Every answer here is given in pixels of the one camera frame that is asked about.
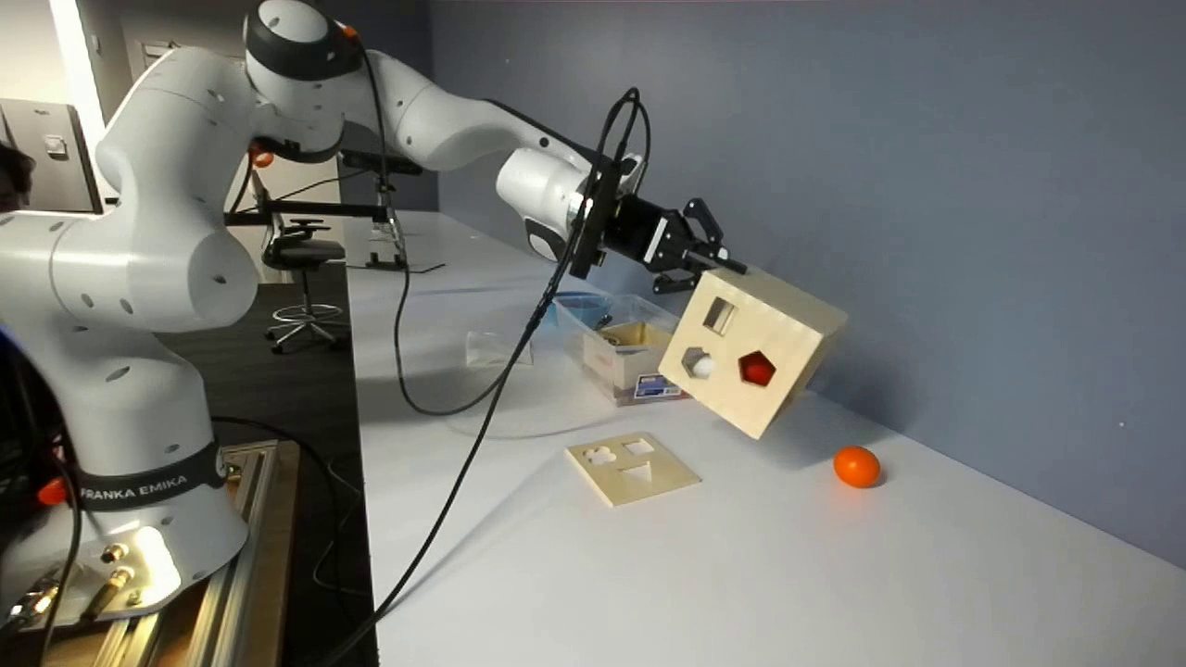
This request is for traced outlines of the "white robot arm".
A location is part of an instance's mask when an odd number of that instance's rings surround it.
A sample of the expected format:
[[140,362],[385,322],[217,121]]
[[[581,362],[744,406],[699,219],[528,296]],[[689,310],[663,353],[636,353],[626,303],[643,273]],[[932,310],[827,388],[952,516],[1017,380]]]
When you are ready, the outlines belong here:
[[353,127],[422,169],[496,161],[496,195],[572,270],[608,251],[652,273],[728,256],[703,206],[639,195],[639,157],[445,93],[307,0],[260,0],[236,61],[173,47],[128,93],[98,143],[117,206],[0,224],[0,329],[47,380],[78,457],[78,501],[3,553],[9,616],[71,563],[122,578],[122,606],[145,616],[245,547],[204,380],[166,341],[257,300],[257,266],[223,224],[240,161],[327,161]]

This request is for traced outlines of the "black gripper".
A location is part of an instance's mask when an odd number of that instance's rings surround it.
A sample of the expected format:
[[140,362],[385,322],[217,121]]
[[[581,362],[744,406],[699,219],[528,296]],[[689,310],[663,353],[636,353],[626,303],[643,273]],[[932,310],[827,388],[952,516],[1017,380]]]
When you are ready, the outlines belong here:
[[701,195],[681,206],[623,195],[601,226],[601,248],[644,266],[657,293],[687,293],[703,270],[744,273],[744,263],[729,256],[724,226]]

